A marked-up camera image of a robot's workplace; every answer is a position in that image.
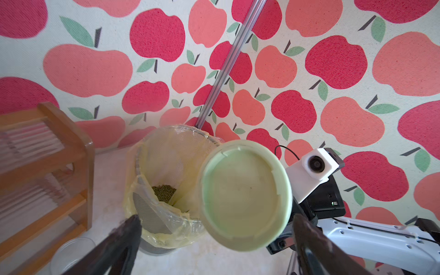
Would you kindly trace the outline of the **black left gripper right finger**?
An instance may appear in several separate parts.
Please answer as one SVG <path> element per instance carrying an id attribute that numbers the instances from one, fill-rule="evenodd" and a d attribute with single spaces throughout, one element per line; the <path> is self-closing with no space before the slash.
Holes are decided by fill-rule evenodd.
<path id="1" fill-rule="evenodd" d="M 302 214 L 293 215 L 293 275 L 369 275 Z"/>

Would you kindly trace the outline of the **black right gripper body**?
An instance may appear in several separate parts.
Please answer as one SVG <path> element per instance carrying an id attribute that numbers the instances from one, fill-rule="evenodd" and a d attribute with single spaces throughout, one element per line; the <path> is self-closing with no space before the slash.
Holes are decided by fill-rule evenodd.
<path id="1" fill-rule="evenodd" d="M 319 185 L 301 203 L 293 201 L 291 216 L 286 228 L 281 235 L 267 246 L 269 254 L 277 254 L 285 249 L 296 250 L 294 239 L 293 220 L 295 215 L 302 215 L 308 221 L 317 225 L 319 220 L 326 218 L 342 217 L 346 214 L 346 208 L 334 177 Z"/>

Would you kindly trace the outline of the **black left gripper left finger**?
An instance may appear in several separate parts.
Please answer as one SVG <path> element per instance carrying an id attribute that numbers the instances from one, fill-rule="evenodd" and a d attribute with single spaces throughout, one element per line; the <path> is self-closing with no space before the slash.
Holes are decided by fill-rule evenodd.
<path id="1" fill-rule="evenodd" d="M 130 275 L 138 253 L 142 225 L 137 214 L 127 218 L 65 275 Z"/>

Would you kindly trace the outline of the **clear jar with mung beans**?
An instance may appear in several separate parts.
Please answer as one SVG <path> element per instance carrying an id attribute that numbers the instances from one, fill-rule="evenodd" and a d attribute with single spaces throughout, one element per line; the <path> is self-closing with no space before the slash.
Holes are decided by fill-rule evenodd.
<path id="1" fill-rule="evenodd" d="M 50 273 L 52 275 L 63 274 L 95 247 L 95 242 L 87 237 L 78 237 L 66 242 L 52 257 Z"/>

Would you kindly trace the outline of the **pale green jar lid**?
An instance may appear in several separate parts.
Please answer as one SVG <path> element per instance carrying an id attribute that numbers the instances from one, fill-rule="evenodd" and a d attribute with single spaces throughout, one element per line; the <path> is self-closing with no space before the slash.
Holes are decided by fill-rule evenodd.
<path id="1" fill-rule="evenodd" d="M 251 252 L 279 237 L 293 195 L 285 168 L 265 146 L 233 140 L 216 147 L 197 179 L 200 220 L 222 246 Z"/>

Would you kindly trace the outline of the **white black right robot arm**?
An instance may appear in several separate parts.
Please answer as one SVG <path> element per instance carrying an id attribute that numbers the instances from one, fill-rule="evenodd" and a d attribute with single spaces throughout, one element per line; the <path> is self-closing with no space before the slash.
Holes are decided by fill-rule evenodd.
<path id="1" fill-rule="evenodd" d="M 289 275 L 366 275 L 354 257 L 402 269 L 406 275 L 440 272 L 440 229 L 418 218 L 396 226 L 346 217 L 333 176 L 303 203 L 294 203 L 282 234 L 267 246 L 270 254 L 292 249 Z"/>

